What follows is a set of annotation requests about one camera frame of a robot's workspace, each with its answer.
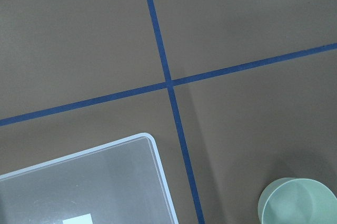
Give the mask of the light green bowl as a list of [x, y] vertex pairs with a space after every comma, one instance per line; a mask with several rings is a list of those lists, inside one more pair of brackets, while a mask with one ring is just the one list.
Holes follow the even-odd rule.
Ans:
[[262, 191], [260, 223], [336, 223], [336, 196], [324, 184], [306, 178], [280, 178]]

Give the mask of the clear plastic storage box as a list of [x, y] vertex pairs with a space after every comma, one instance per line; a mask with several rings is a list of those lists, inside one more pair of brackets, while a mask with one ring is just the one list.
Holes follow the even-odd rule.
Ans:
[[1, 223], [178, 223], [154, 138], [139, 133], [1, 175]]

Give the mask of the white label in box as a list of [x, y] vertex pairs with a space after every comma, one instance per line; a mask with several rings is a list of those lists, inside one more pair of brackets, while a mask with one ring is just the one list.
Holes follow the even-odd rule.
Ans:
[[62, 224], [93, 224], [92, 216], [90, 213], [65, 219]]

